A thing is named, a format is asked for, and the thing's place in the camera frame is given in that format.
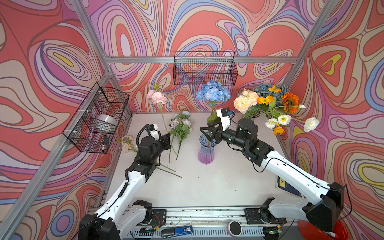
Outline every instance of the orange sunflower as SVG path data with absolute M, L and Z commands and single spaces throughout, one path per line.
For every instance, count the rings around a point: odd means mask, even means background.
M 286 93 L 281 98 L 283 100 L 283 104 L 285 106 L 292 106 L 292 107 L 284 107 L 285 112 L 289 113 L 295 113 L 299 106 L 299 97 L 292 94 L 292 93 Z

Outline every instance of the black wire basket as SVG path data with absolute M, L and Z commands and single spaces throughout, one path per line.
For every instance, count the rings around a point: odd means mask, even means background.
M 174 84 L 203 85 L 212 80 L 234 86 L 238 76 L 234 56 L 233 51 L 174 52 Z
M 80 120 L 73 129 L 64 130 L 63 134 L 80 152 L 105 154 L 128 104 L 129 95 L 116 88 L 100 87 L 98 84 L 96 87 L 97 92 Z

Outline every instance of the pink carnation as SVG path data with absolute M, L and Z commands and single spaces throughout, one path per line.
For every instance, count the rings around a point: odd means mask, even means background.
M 157 103 L 166 104 L 167 97 L 162 92 L 155 92 L 154 94 L 152 94 L 152 101 L 154 104 L 157 104 Z
M 147 98 L 151 98 L 152 95 L 153 95 L 155 92 L 156 92 L 155 90 L 149 90 L 148 93 L 147 93 Z

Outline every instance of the glass vase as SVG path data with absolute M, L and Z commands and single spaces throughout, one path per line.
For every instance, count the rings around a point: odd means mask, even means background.
M 198 154 L 199 161 L 204 164 L 210 164 L 215 159 L 214 147 L 216 146 L 216 140 L 210 142 L 207 137 L 202 134 L 200 136 L 201 148 Z

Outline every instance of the colorful patterned wall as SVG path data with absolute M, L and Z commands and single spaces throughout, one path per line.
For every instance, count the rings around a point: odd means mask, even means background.
M 291 121 L 283 135 L 294 163 L 348 184 L 350 239 L 384 239 L 383 39 L 383 1 L 340 1 L 291 89 L 308 107 L 297 118 L 317 117 L 320 125 L 305 133 Z M 345 198 L 342 216 L 349 210 Z
M 322 0 L 93 0 L 88 14 L 107 55 L 173 56 L 174 51 L 234 50 L 236 56 L 296 56 Z M 280 83 L 290 64 L 239 64 L 236 92 L 253 82 Z M 133 111 L 156 111 L 145 99 L 163 85 L 167 111 L 207 111 L 193 86 L 175 86 L 173 64 L 115 64 Z
M 103 73 L 67 0 L 0 1 L 0 221 Z M 86 154 L 71 145 L 12 239 L 70 239 L 116 148 Z

